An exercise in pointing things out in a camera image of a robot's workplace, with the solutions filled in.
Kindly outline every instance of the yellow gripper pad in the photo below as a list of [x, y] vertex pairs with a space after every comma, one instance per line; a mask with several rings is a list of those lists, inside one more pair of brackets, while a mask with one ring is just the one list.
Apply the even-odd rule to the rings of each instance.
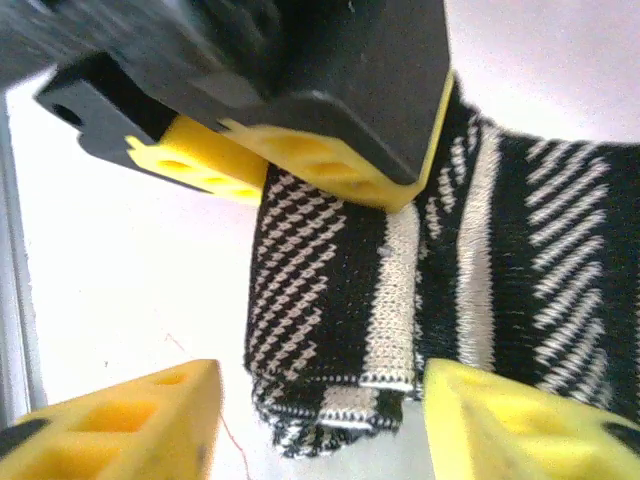
[[270, 162], [345, 200], [397, 212], [426, 186], [453, 83], [449, 72], [420, 177], [410, 185], [394, 183], [340, 138], [231, 119], [220, 119], [228, 130], [216, 133], [178, 116], [155, 145], [127, 137], [128, 153], [140, 168], [242, 203], [259, 204]]
[[0, 480], [203, 480], [220, 407], [220, 371], [209, 360], [47, 407], [11, 429], [35, 425], [3, 448]]
[[438, 480], [640, 478], [640, 426], [448, 360], [431, 360], [425, 415]]

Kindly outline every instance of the white stripe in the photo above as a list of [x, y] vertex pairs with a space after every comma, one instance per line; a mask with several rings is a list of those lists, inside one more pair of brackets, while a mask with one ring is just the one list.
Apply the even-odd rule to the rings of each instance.
[[555, 192], [564, 185], [582, 166], [584, 165], [584, 159], [591, 152], [595, 150], [592, 145], [586, 145], [582, 147], [576, 154], [574, 154], [562, 169], [560, 173], [554, 175], [547, 180], [544, 185], [538, 188], [535, 192], [529, 195], [525, 201], [527, 207], [535, 207], [538, 205], [547, 195]]
[[328, 427], [371, 430], [373, 427], [368, 420], [377, 413], [378, 395], [379, 392], [372, 388], [329, 387], [324, 391], [319, 423]]
[[465, 164], [466, 158], [464, 155], [464, 146], [462, 145], [462, 137], [457, 137], [451, 145], [451, 163], [453, 165], [453, 171], [456, 174], [456, 183], [462, 185], [464, 178], [467, 175], [467, 165]]
[[540, 140], [536, 144], [534, 144], [529, 151], [527, 152], [527, 162], [530, 162], [538, 155], [542, 153], [542, 151], [547, 148], [549, 145], [549, 140]]
[[602, 265], [599, 262], [588, 263], [575, 278], [571, 279], [566, 288], [558, 293], [553, 301], [549, 302], [540, 313], [535, 315], [534, 326], [536, 328], [544, 328], [562, 319], [562, 316], [569, 311], [580, 292], [601, 274]]
[[580, 343], [573, 347], [571, 353], [560, 362], [558, 367], [544, 376], [543, 381], [537, 387], [547, 392], [557, 393], [558, 389], [567, 385], [569, 379], [580, 375], [585, 360], [603, 333], [602, 320], [594, 318], [593, 323], [587, 327]]
[[[386, 221], [387, 254], [380, 258], [366, 335], [363, 376], [407, 378], [413, 385], [414, 296], [420, 222], [413, 203], [398, 213], [388, 214]], [[404, 390], [405, 386], [389, 385], [389, 388]]]
[[553, 332], [541, 346], [535, 348], [536, 360], [547, 367], [550, 366], [549, 359], [557, 357], [560, 351], [565, 349], [601, 302], [602, 295], [600, 290], [589, 290], [576, 305], [575, 310], [567, 321]]
[[590, 255], [597, 252], [604, 246], [604, 239], [595, 235], [585, 243], [577, 247], [571, 255], [567, 256], [559, 265], [536, 285], [536, 298], [545, 298], [547, 294], [552, 293], [560, 288], [563, 280], [565, 280], [578, 266]]
[[414, 389], [414, 379], [415, 374], [412, 374], [411, 377], [393, 377], [392, 380], [376, 381], [372, 380], [369, 375], [365, 374], [361, 377], [358, 385], [366, 388], [375, 388], [377, 390], [394, 390], [396, 392], [410, 393]]
[[440, 176], [438, 177], [438, 192], [440, 193], [440, 200], [444, 205], [444, 211], [451, 213], [453, 207], [456, 205], [456, 197], [453, 195], [453, 186], [451, 185], [451, 177], [449, 177], [450, 168], [444, 167], [440, 170]]
[[583, 403], [589, 403], [596, 387], [603, 380], [607, 365], [607, 353], [602, 348], [598, 348], [585, 379], [569, 395]]
[[556, 218], [549, 224], [545, 224], [540, 228], [540, 230], [531, 235], [531, 245], [538, 247], [554, 237], [557, 233], [560, 233], [571, 223], [575, 222], [580, 215], [591, 209], [596, 203], [606, 197], [607, 193], [609, 193], [609, 188], [606, 185], [598, 185], [589, 192], [589, 195], [584, 195], [560, 217]]
[[570, 146], [571, 144], [566, 142], [556, 145], [555, 148], [542, 159], [540, 167], [527, 176], [527, 183], [529, 185], [535, 185], [544, 180], [545, 177], [558, 166], [560, 158], [566, 153]]
[[582, 175], [578, 180], [571, 183], [562, 193], [558, 194], [552, 201], [546, 203], [542, 208], [536, 210], [529, 216], [531, 225], [539, 225], [548, 220], [550, 217], [561, 211], [565, 205], [571, 202], [582, 191], [589, 186], [595, 179], [600, 178], [609, 170], [609, 165], [602, 162], [602, 158], [598, 157], [590, 162], [591, 168]]
[[493, 189], [500, 165], [498, 131], [487, 127], [458, 234], [458, 358], [467, 365], [493, 369], [493, 310], [490, 225]]
[[471, 117], [471, 119], [469, 119], [468, 153], [473, 153], [478, 146], [478, 130], [478, 115], [474, 115], [473, 117]]
[[438, 207], [436, 207], [436, 199], [430, 197], [427, 201], [427, 227], [429, 228], [429, 236], [432, 240], [437, 240], [442, 233], [442, 225], [438, 218]]
[[586, 217], [582, 222], [560, 237], [555, 243], [549, 245], [533, 260], [533, 268], [538, 271], [555, 262], [558, 257], [573, 247], [578, 241], [588, 235], [592, 229], [604, 223], [607, 216], [604, 210], [597, 210]]

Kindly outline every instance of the metal frame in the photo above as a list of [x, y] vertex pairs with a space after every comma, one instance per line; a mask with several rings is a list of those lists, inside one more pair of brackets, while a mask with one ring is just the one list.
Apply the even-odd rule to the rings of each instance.
[[9, 117], [0, 95], [0, 428], [46, 405]]

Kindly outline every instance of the diagonal stripe pattern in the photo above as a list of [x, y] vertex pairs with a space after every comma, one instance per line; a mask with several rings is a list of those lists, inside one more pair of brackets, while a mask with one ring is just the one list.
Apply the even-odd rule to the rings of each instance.
[[525, 203], [538, 279], [534, 297], [544, 305], [534, 314], [534, 326], [542, 331], [534, 349], [541, 371], [537, 386], [606, 407], [611, 387], [601, 347], [599, 257], [605, 246], [600, 228], [607, 219], [602, 206], [609, 165], [597, 151], [592, 144], [534, 144], [527, 155], [533, 170]]

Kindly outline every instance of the patterned sock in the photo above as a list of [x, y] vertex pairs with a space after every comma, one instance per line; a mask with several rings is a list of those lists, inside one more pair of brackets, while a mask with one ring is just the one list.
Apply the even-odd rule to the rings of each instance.
[[245, 364], [286, 456], [394, 431], [425, 360], [457, 359], [638, 418], [640, 148], [543, 141], [452, 97], [398, 214], [272, 167]]

